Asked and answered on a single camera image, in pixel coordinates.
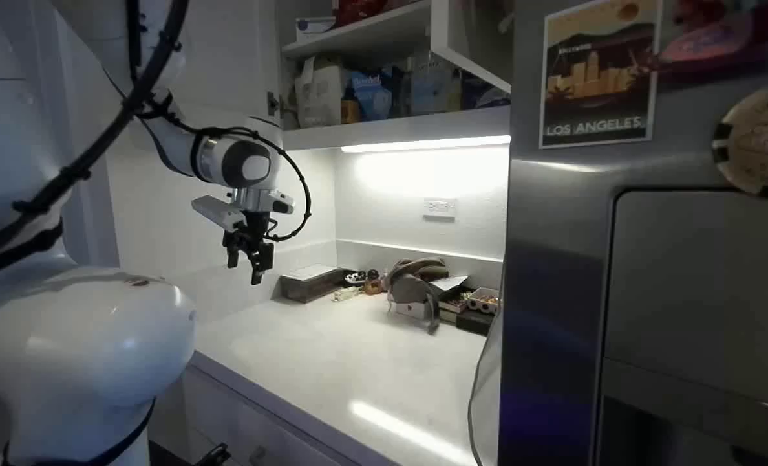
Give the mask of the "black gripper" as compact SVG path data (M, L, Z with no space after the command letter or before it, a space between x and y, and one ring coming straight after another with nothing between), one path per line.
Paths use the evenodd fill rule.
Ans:
M265 211L241 211L243 222L234 229L224 229L224 263L238 266L238 255L246 253L251 262L251 281L258 284L261 277L273 266L273 242L269 229L273 219Z

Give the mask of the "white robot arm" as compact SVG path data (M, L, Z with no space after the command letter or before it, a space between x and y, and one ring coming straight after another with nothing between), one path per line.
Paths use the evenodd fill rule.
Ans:
M44 6L95 55L117 113L68 156L33 100L18 16ZM230 262L272 266L277 148L246 126L197 126L176 103L192 0L0 0L0 466L131 466L155 402L194 355L194 303L167 280L87 266L65 246L65 205L140 123L165 169L224 185L194 210Z

